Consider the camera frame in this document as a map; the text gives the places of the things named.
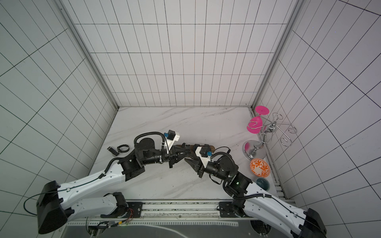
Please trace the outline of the black rectangular smart watch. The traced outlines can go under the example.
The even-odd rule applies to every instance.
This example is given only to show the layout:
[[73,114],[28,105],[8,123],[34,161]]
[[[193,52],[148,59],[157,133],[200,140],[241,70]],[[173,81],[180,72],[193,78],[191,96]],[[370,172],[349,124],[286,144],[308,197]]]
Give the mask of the black rectangular smart watch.
[[113,147],[108,147],[107,150],[112,153],[113,156],[118,156],[119,152]]

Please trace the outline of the black slim round watch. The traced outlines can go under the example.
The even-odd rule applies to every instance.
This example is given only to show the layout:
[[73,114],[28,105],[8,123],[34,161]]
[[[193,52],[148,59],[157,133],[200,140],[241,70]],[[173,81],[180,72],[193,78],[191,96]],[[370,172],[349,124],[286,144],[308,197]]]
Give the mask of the black slim round watch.
[[122,144],[122,145],[117,147],[117,151],[119,153],[127,153],[127,152],[129,152],[129,150],[130,150],[130,147],[127,144]]

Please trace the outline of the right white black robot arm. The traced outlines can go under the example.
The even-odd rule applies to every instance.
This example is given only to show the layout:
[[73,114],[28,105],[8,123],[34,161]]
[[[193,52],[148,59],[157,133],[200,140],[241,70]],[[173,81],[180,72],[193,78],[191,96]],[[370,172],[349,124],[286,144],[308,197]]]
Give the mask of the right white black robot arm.
[[297,208],[271,195],[238,171],[232,157],[219,152],[220,159],[191,156],[185,161],[199,176],[207,173],[222,180],[224,191],[232,198],[232,210],[237,217],[258,219],[289,238],[325,238],[327,230],[318,212]]

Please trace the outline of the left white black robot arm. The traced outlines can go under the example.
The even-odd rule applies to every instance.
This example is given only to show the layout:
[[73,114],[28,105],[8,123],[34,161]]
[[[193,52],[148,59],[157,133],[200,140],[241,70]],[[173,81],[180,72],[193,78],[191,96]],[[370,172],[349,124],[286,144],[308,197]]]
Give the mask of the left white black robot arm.
[[173,166],[183,158],[195,155],[198,148],[198,144],[174,145],[169,140],[161,149],[156,149],[153,139],[144,138],[134,145],[129,155],[113,158],[100,172],[68,183],[51,181],[45,184],[36,203],[38,233],[53,232],[78,218],[129,216],[133,210],[121,192],[109,192],[102,197],[93,197],[93,194],[142,174],[145,165],[168,162]]

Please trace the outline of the brown wooden watch stand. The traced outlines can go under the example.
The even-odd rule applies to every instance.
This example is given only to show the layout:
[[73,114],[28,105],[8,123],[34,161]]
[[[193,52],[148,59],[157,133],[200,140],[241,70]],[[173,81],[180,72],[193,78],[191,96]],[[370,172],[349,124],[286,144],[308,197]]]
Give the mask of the brown wooden watch stand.
[[201,149],[203,149],[204,151],[211,151],[212,153],[214,153],[215,152],[215,147],[214,146],[212,146],[212,145],[208,145],[208,144],[204,144],[204,145],[200,145],[200,144],[195,144],[195,146],[196,146],[196,150],[197,150],[197,148],[201,148]]

